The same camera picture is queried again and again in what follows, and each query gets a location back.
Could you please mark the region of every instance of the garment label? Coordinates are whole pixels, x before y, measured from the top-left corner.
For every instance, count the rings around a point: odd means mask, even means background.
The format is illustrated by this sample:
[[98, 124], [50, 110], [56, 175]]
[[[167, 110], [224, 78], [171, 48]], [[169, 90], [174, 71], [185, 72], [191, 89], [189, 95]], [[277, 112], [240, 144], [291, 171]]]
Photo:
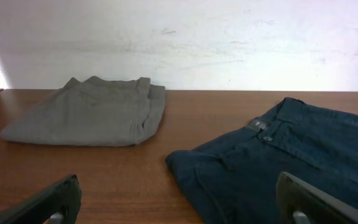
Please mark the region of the garment label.
[[267, 124], [265, 122], [261, 122], [257, 119], [253, 119], [248, 125], [248, 128], [254, 129], [256, 131], [259, 130], [266, 130], [267, 129]]

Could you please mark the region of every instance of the blue jeans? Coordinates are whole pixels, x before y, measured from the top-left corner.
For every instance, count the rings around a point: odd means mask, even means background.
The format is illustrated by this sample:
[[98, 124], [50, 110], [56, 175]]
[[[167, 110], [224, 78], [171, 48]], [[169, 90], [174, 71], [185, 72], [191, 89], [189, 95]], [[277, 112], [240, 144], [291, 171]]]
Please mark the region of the blue jeans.
[[283, 171], [358, 209], [358, 115], [285, 98], [253, 122], [166, 158], [205, 223], [280, 223]]

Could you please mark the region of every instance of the gray cloth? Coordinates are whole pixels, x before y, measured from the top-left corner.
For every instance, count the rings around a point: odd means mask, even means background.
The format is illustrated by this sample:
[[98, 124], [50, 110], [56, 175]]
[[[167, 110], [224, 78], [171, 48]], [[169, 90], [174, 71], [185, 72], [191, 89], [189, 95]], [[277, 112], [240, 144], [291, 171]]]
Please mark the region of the gray cloth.
[[49, 99], [1, 131], [8, 141], [73, 146], [128, 146], [157, 131], [165, 87], [149, 78], [128, 82], [72, 78]]

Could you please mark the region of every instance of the wall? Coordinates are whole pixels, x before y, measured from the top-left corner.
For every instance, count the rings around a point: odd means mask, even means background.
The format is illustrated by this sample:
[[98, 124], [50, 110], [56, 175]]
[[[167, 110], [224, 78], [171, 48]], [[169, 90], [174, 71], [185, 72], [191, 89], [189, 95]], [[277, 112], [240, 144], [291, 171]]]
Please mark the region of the wall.
[[358, 1], [0, 0], [0, 87], [358, 91]]

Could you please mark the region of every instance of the tabletop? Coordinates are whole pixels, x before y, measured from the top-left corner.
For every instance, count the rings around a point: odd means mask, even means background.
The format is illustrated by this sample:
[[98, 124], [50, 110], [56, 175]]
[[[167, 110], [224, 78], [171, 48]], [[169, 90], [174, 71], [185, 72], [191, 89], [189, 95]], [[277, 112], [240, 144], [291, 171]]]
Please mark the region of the tabletop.
[[[54, 92], [0, 92], [0, 131]], [[76, 174], [82, 189], [76, 223], [202, 223], [165, 157], [243, 127], [286, 96], [358, 114], [356, 92], [168, 90], [157, 133], [136, 146], [43, 146], [0, 139], [0, 211]]]

